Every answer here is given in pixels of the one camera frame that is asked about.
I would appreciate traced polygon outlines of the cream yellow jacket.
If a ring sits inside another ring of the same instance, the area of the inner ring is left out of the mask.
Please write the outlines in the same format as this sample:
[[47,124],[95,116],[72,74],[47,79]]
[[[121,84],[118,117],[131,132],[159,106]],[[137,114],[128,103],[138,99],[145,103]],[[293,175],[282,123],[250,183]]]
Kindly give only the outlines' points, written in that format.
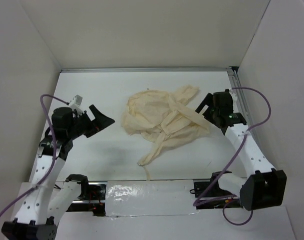
[[128,135],[140,134],[152,143],[150,151],[137,162],[148,181],[151,178],[147,165],[163,151],[209,135],[209,121],[187,107],[198,92],[198,87],[185,85],[174,92],[148,89],[128,98],[121,126]]

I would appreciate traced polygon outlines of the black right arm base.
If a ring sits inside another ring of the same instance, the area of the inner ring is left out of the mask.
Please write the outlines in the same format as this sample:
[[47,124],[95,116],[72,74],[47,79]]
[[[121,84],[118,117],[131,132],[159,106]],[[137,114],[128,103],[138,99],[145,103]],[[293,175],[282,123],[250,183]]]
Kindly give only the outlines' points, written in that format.
[[[198,198],[210,185],[210,179],[201,179],[201,180],[194,180],[193,181],[193,188],[190,189],[190,193],[195,197]],[[204,209],[222,209],[226,203],[231,202],[233,199],[237,199],[237,201],[230,203],[227,207],[228,208],[239,208],[240,204],[238,202],[239,197],[234,196],[231,197],[230,192],[221,190],[217,185],[209,190],[209,192],[201,198],[200,201],[206,201],[213,198],[221,197],[220,199],[208,202],[203,205],[196,206],[197,210],[204,210]]]

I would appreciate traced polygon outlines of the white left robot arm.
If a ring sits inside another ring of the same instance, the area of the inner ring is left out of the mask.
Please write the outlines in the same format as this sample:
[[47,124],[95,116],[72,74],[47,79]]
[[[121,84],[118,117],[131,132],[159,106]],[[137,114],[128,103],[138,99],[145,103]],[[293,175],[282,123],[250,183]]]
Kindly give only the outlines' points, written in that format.
[[83,200],[90,195],[88,178],[82,174],[70,174],[65,180],[66,187],[52,197],[73,141],[80,136],[90,138],[115,122],[93,104],[89,109],[94,119],[90,119],[76,103],[53,111],[51,125],[39,144],[31,190],[14,219],[4,222],[2,226],[2,234],[7,239],[55,239],[59,222],[72,201],[76,198]]

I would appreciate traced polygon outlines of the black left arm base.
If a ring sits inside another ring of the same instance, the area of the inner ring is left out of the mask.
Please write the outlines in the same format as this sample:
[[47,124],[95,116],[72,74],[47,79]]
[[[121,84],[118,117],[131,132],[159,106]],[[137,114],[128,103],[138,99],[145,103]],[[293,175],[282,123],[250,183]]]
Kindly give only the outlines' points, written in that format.
[[107,182],[89,182],[85,195],[74,200],[67,212],[88,212],[96,217],[104,217]]

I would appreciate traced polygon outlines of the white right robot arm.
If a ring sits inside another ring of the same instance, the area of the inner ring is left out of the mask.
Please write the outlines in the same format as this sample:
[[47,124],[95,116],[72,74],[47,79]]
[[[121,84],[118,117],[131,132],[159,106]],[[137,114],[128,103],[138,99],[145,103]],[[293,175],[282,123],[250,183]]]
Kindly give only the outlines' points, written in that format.
[[206,204],[202,198],[209,191],[215,196],[227,191],[237,196],[248,211],[279,206],[283,202],[287,176],[268,161],[251,135],[251,130],[263,122],[248,126],[244,116],[235,112],[233,106],[232,90],[226,89],[208,93],[196,109],[199,113],[206,108],[204,118],[222,131],[236,152],[193,205]]

